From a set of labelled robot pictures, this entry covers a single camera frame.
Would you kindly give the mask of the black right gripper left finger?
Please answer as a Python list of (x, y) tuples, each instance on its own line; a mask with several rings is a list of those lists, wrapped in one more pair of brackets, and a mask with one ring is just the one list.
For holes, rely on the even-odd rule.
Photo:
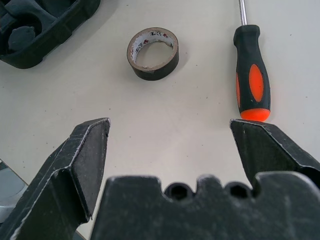
[(108, 117), (77, 125), (46, 159), (0, 228), (2, 240), (71, 240), (93, 216), (110, 130)]

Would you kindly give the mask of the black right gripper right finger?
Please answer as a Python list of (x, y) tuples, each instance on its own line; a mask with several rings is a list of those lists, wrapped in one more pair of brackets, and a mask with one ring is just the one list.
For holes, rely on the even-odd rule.
[(260, 172), (287, 171), (303, 174), (320, 186), (320, 162), (276, 125), (231, 119), (229, 127), (250, 183)]

